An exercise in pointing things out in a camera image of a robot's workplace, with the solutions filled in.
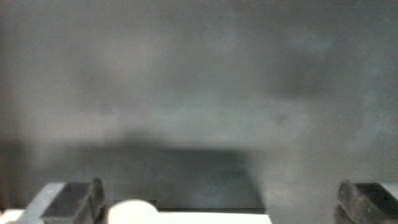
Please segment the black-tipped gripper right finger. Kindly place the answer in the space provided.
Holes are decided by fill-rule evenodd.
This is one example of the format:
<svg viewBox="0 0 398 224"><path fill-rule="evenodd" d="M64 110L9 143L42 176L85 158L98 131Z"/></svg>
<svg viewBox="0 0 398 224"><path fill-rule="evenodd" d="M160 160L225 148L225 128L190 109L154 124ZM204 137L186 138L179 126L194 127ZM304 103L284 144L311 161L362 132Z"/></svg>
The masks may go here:
<svg viewBox="0 0 398 224"><path fill-rule="evenodd" d="M398 183L343 181L334 224L398 224Z"/></svg>

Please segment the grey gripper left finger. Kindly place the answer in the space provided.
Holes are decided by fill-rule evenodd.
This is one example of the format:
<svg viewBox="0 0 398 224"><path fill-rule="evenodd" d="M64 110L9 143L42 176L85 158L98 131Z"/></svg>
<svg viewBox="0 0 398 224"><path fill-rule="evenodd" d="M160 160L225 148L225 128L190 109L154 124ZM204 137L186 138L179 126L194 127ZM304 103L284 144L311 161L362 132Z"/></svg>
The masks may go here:
<svg viewBox="0 0 398 224"><path fill-rule="evenodd" d="M16 224L105 224L103 183L53 182L42 187Z"/></svg>

